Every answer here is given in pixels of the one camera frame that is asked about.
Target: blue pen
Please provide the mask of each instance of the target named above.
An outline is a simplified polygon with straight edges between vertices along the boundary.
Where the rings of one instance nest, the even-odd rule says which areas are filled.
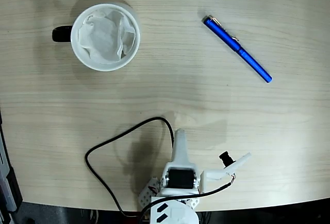
[[[217,19],[208,16],[203,23],[212,30],[222,41],[224,41],[232,50],[234,50],[243,60],[247,62],[267,83],[272,81],[272,77],[260,66],[260,64],[248,54],[245,49],[237,42],[236,38],[229,35],[221,26]]]

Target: pen cap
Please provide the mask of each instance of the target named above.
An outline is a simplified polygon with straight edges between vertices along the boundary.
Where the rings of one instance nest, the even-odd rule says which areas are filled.
[[[241,45],[210,17],[207,17],[203,23],[235,52],[241,48]]]

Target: black floor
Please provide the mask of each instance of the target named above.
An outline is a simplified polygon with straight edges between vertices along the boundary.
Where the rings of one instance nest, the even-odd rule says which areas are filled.
[[[321,224],[330,223],[330,199],[300,204],[251,210],[215,211],[204,213],[203,224]],[[80,210],[23,202],[14,215],[16,224],[94,224],[96,211]],[[134,224],[136,219],[125,219],[119,212],[98,211],[98,224]]]

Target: white mug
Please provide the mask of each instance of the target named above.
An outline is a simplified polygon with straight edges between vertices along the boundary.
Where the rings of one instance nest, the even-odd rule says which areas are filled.
[[[78,44],[78,31],[80,27],[82,26],[84,20],[94,11],[105,8],[105,7],[110,7],[111,9],[118,10],[125,14],[128,19],[131,21],[135,31],[136,31],[136,37],[134,40],[134,44],[129,51],[129,53],[125,56],[123,56],[120,61],[114,62],[111,64],[101,64],[98,62],[93,61],[88,52],[82,48]],[[135,54],[138,51],[139,45],[140,45],[140,25],[139,25],[139,20],[137,17],[137,14],[135,11],[128,5],[122,4],[122,3],[109,3],[109,4],[98,4],[95,6],[91,6],[85,11],[83,11],[76,19],[76,21],[73,23],[72,26],[59,26],[56,27],[53,30],[52,33],[52,39],[54,42],[71,42],[71,46],[73,49],[74,54],[76,57],[87,67],[97,70],[97,71],[103,71],[103,72],[109,72],[109,71],[114,71],[119,68],[122,68],[126,64],[128,64]]]

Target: white object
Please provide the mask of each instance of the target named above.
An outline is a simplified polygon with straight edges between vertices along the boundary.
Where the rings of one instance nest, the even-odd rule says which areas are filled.
[[[231,165],[225,167],[224,169],[220,170],[204,170],[201,175],[201,184],[200,184],[200,190],[201,193],[206,192],[206,182],[207,181],[216,181],[222,179],[224,176],[229,175],[229,176],[234,176],[235,171],[237,168],[242,166],[250,157],[251,153],[247,153],[244,155],[242,158],[239,160],[235,161]]]
[[[205,170],[200,176],[196,164],[189,162],[187,140],[185,131],[179,129],[174,135],[174,144],[172,151],[172,161],[166,163],[162,173],[159,185],[159,193],[155,195],[149,186],[155,187],[159,183],[157,178],[151,178],[147,186],[139,195],[139,203],[145,207],[151,201],[156,201],[170,196],[187,196],[186,199],[165,201],[151,207],[150,224],[198,224],[198,215],[194,211],[199,204],[199,198],[189,198],[189,195],[205,192],[206,182],[210,180],[220,180],[225,175],[235,177],[235,171],[242,166],[251,154],[248,153],[231,165],[220,170]],[[169,171],[173,170],[191,170],[194,172],[194,182],[192,189],[168,188]]]
[[[152,201],[162,197],[152,197]],[[198,224],[198,215],[182,202],[171,200],[151,208],[150,224]]]
[[[155,197],[159,193],[159,180],[158,178],[151,178],[145,188],[139,195],[139,204],[142,208],[151,203],[151,197]]]
[[[168,172],[171,169],[188,169],[192,170],[195,174],[195,182],[192,189],[174,189],[167,188]],[[200,183],[200,174],[197,166],[190,163],[188,159],[187,139],[186,133],[182,129],[178,129],[174,135],[174,144],[172,151],[172,161],[166,163],[160,183],[160,193],[157,196],[175,196],[175,195],[191,195],[198,194],[198,185]]]
[[[101,8],[89,14],[78,31],[78,43],[90,59],[101,64],[120,61],[135,40],[135,29],[128,17],[112,8]]]
[[[107,15],[111,15],[110,12],[107,12],[107,11],[105,12],[104,10],[112,10],[112,11],[114,11],[115,14],[117,13],[117,14],[121,15],[122,18],[117,17],[115,20],[118,22],[122,21],[122,22],[129,23],[129,25],[126,23],[126,25],[122,25],[121,27],[126,27],[127,29],[133,28],[135,31],[135,37],[133,39],[133,43],[130,45],[126,43],[126,41],[128,41],[129,38],[127,38],[127,34],[125,34],[125,32],[123,32],[123,34],[119,34],[119,36],[116,37],[116,40],[120,38],[122,41],[125,41],[122,43],[122,46],[119,45],[119,47],[117,47],[118,40],[114,41],[114,44],[118,48],[116,54],[119,53],[119,57],[120,57],[121,56],[121,52],[119,52],[120,50],[125,50],[124,53],[125,52],[127,53],[119,60],[118,60],[118,58],[115,59],[114,57],[109,58],[107,56],[104,56],[106,54],[109,55],[112,53],[110,50],[106,50],[106,48],[101,51],[101,54],[102,54],[101,56],[100,56],[100,53],[99,54],[95,53],[95,47],[93,47],[93,48],[91,48],[91,46],[88,47],[88,45],[90,45],[90,43],[89,43],[90,40],[87,39],[88,37],[85,37],[85,39],[81,39],[81,36],[80,36],[80,39],[79,39],[79,30],[81,28],[83,28],[84,22],[86,23],[86,21],[89,20],[91,17],[92,17],[94,26],[95,25],[97,25],[98,27],[106,26],[107,28],[110,28],[112,26],[111,23],[106,22],[106,20],[100,21],[101,17],[104,18]],[[74,24],[72,26],[71,46],[72,46],[73,52],[85,66],[87,66],[91,69],[94,69],[97,71],[104,71],[104,72],[119,69],[119,68],[125,66],[126,64],[128,64],[133,59],[133,57],[135,56],[135,54],[139,48],[139,45],[140,45],[140,27],[139,26],[140,25],[139,25],[139,21],[138,21],[138,17],[136,15],[136,13],[134,12],[134,10],[131,7],[129,7],[126,4],[109,3],[109,4],[98,4],[98,5],[92,6],[88,9],[86,9],[85,11],[83,11],[77,17],[76,21],[74,22]],[[85,27],[85,28],[86,29],[83,29],[81,31],[83,31],[86,36],[88,34],[88,29],[87,29],[88,27]],[[98,37],[98,41],[100,41],[100,39],[101,39],[100,33],[96,34],[96,37]],[[103,37],[103,39],[101,39],[101,40],[102,40],[102,42],[104,42],[105,40],[109,40],[110,37]],[[85,49],[84,47],[82,47],[81,43],[83,45],[85,45],[85,47],[87,46],[89,51],[87,49]]]

